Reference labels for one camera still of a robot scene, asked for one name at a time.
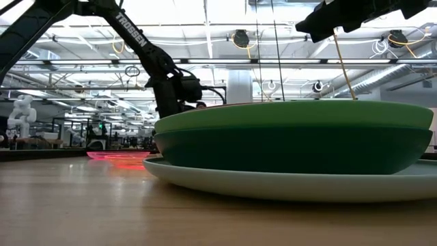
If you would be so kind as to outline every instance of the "ceiling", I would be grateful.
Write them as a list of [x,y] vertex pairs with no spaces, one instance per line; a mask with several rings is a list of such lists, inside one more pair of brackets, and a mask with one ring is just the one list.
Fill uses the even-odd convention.
[[[0,8],[8,4],[10,0],[0,1]],[[33,1],[24,0],[13,10],[0,16],[0,30],[4,30],[13,23]],[[257,11],[247,0],[126,0],[123,8],[132,21],[144,31],[145,36],[154,44],[164,49],[172,58],[197,58],[197,59],[337,59],[338,53],[333,40],[325,40],[317,44],[310,40],[305,41],[306,34],[297,32],[294,25],[303,20],[313,11],[320,1],[288,1],[289,4],[274,4],[274,12],[270,4],[260,4]],[[410,42],[422,40],[410,46],[412,50],[431,42],[437,35],[437,29],[433,21],[437,16],[437,8],[428,8],[409,20],[405,20],[401,12],[392,12],[381,16],[376,20],[363,24],[360,29],[351,33],[344,33],[338,29],[339,46],[343,58],[378,59],[385,58],[388,54],[402,56],[408,53],[402,49],[377,48],[384,52],[378,53],[376,45],[378,40],[392,29],[401,29]],[[231,41],[232,34],[237,29],[246,30],[253,48],[238,49]],[[38,42],[30,49],[50,51],[59,59],[136,59],[137,56],[130,52],[124,45],[123,40],[103,19],[94,16],[70,16],[67,19],[53,25]],[[201,66],[181,65],[190,70],[204,85],[226,85],[230,69],[228,65]],[[80,66],[58,66],[58,69],[81,69]],[[125,66],[120,66],[117,72],[114,67],[87,66],[105,70],[106,72],[51,72],[37,70],[36,66],[15,66],[11,72],[15,76],[15,87],[121,87],[126,86],[128,77],[122,71]],[[262,75],[262,86],[267,95],[270,82],[280,83],[279,69],[275,67],[245,68],[251,70],[253,82],[260,83],[256,74]],[[351,74],[363,74],[369,70],[348,69]],[[300,66],[283,68],[282,78],[285,95],[293,97],[305,97],[312,93],[311,86],[315,81],[330,83],[341,78],[343,71],[340,67],[317,67]],[[142,72],[138,77],[131,78],[129,85],[137,85],[143,88],[148,80],[148,75]],[[408,87],[398,91],[403,94],[408,90],[420,93],[421,88]],[[66,98],[93,98],[97,91],[85,91],[78,94],[74,91],[49,91],[50,96]],[[109,96],[120,98],[153,98],[151,90],[105,90]],[[207,105],[221,104],[220,98],[212,92],[205,92]],[[81,102],[65,102],[68,105],[79,105]],[[150,100],[133,100],[127,102],[130,106],[140,109],[144,113],[154,113],[155,104]],[[85,103],[88,107],[96,107],[95,102]]]

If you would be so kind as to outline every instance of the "light green plate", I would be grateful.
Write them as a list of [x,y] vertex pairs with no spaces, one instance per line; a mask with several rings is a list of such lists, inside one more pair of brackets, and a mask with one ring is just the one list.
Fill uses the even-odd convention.
[[428,129],[429,109],[357,100],[265,102],[187,111],[155,123],[157,133],[197,128],[251,126],[400,126]]

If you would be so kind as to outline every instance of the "white plate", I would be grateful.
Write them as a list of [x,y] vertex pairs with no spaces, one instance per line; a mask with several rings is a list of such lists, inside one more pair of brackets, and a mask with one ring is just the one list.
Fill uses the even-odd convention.
[[437,197],[437,162],[393,175],[276,174],[177,167],[162,158],[145,168],[167,182],[221,195],[303,202],[400,202]]

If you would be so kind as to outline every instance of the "dark green plate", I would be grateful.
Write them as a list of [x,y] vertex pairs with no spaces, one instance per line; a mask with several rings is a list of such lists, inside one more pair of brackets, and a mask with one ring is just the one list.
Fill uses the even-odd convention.
[[192,110],[155,123],[157,133],[197,128],[264,126],[398,126],[428,129],[433,112],[414,105],[358,100],[313,100],[226,105]]
[[394,174],[425,152],[419,128],[296,126],[213,128],[155,135],[172,165],[249,172]]

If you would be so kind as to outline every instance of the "wooden table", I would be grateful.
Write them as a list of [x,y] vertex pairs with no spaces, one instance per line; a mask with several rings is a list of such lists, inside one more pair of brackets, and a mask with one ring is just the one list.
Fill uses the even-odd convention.
[[0,165],[2,246],[417,246],[437,245],[436,232],[436,200],[270,202],[191,191],[88,158]]

